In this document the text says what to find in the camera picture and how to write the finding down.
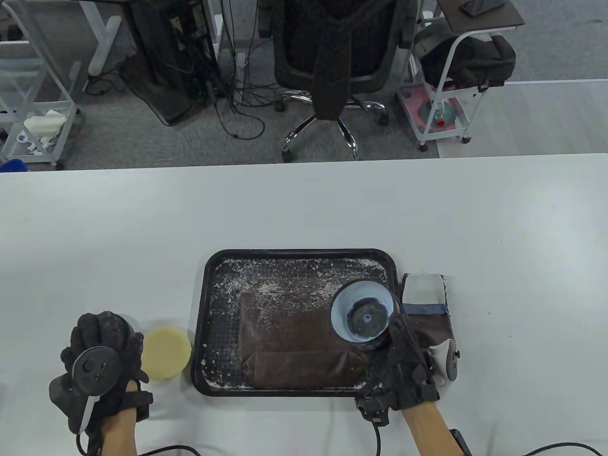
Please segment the person's right hand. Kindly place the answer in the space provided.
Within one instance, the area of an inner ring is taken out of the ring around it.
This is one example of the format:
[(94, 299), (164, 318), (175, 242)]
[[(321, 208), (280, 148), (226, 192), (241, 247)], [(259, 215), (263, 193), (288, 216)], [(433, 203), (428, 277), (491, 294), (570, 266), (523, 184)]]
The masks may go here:
[(389, 424), (388, 412), (436, 402), (439, 392), (430, 365), (404, 313), (393, 313), (387, 326), (389, 345), (384, 362), (376, 367), (355, 397), (363, 419), (375, 428)]

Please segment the person's left hand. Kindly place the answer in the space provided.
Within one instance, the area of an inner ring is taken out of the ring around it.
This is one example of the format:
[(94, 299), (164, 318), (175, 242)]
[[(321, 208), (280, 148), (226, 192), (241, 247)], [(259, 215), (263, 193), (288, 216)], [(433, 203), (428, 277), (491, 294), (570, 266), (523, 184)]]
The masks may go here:
[(72, 434), (97, 432), (102, 422), (128, 409), (149, 417), (151, 393), (142, 368), (143, 335), (111, 311), (82, 315), (61, 352), (65, 373), (48, 387), (51, 402), (67, 417)]

